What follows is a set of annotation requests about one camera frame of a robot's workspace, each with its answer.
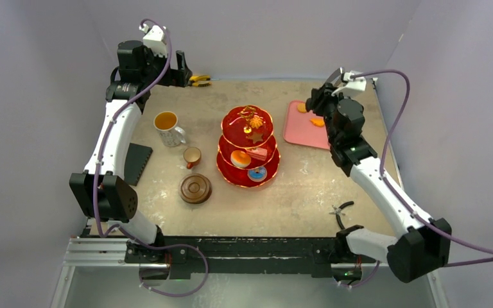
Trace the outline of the orange duck pastry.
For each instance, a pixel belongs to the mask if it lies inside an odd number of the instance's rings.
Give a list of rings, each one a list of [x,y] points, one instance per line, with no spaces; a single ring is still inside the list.
[[[317,127],[324,127],[325,126],[325,122],[322,118],[311,118],[310,119],[310,122],[314,125],[314,126],[317,126]]]

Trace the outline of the round orange cookie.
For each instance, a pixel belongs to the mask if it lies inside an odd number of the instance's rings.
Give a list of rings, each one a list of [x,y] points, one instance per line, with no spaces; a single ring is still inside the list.
[[[307,113],[307,108],[305,103],[298,103],[297,104],[297,110],[300,113]]]

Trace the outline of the pink serving tray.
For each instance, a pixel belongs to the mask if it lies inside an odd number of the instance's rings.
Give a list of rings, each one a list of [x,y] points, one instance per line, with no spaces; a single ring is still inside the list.
[[[284,118],[283,138],[286,142],[312,148],[329,149],[325,127],[314,126],[311,118],[322,118],[312,112],[300,113],[297,104],[303,101],[293,100],[289,103]]]

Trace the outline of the flower-shaped orange cookie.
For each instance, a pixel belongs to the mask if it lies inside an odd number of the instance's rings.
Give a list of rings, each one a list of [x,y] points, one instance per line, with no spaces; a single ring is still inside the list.
[[[249,120],[249,125],[252,129],[258,129],[264,125],[264,119],[255,115]]]

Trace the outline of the brown star cookie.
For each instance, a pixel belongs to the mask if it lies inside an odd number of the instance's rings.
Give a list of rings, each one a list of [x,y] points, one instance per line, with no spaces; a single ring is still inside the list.
[[[247,139],[252,141],[252,144],[260,144],[264,142],[264,133],[263,132],[252,132],[247,136]]]

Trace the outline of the pink layered cake slice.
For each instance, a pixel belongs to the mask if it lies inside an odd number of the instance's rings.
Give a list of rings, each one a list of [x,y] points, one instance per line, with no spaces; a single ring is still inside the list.
[[[262,147],[248,148],[245,151],[252,159],[265,161],[268,157],[268,150]]]

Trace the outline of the red three-tier cake stand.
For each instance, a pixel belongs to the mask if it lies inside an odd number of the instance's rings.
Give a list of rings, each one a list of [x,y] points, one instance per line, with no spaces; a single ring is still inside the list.
[[[277,174],[281,154],[274,136],[273,119],[262,108],[232,108],[221,121],[216,166],[226,182],[254,188]]]

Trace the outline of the blue frosted donut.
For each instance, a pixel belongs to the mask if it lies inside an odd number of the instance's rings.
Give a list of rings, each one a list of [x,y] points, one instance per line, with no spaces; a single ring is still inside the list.
[[[255,169],[248,170],[247,176],[253,182],[263,182],[266,180],[268,172],[264,166],[260,166]]]

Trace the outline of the yellow frosted donut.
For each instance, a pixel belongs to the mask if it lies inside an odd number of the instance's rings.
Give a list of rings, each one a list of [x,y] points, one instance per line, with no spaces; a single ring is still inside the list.
[[[242,151],[242,150],[234,150],[231,154],[230,154],[230,161],[231,163],[238,167],[238,168],[246,168],[250,165],[251,161],[252,161],[252,158],[251,156],[245,152],[245,151]]]

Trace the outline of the black serving tongs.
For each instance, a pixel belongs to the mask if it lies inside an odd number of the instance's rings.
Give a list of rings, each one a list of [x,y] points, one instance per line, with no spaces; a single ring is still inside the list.
[[[342,83],[342,75],[345,72],[343,67],[339,67],[324,81],[324,83],[330,83],[332,86],[339,86]]]

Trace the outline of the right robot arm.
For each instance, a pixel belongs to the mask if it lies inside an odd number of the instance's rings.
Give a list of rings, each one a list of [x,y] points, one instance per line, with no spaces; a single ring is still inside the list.
[[[360,225],[346,228],[336,235],[336,256],[350,261],[365,255],[383,262],[404,283],[447,266],[450,224],[444,218],[433,219],[415,205],[388,174],[362,135],[363,106],[336,94],[336,89],[330,83],[312,89],[306,110],[322,117],[333,162],[367,193],[394,231],[389,236]]]

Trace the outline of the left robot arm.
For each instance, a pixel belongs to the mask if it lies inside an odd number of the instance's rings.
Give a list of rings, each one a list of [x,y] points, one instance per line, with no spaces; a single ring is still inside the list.
[[[159,262],[166,245],[161,229],[138,211],[137,193],[124,179],[126,156],[151,88],[156,85],[185,87],[191,71],[184,54],[177,51],[177,69],[171,68],[169,42],[119,43],[118,65],[105,93],[105,117],[98,141],[81,173],[73,173],[69,186],[83,214],[93,218],[100,237],[118,228],[141,245],[141,255]]]

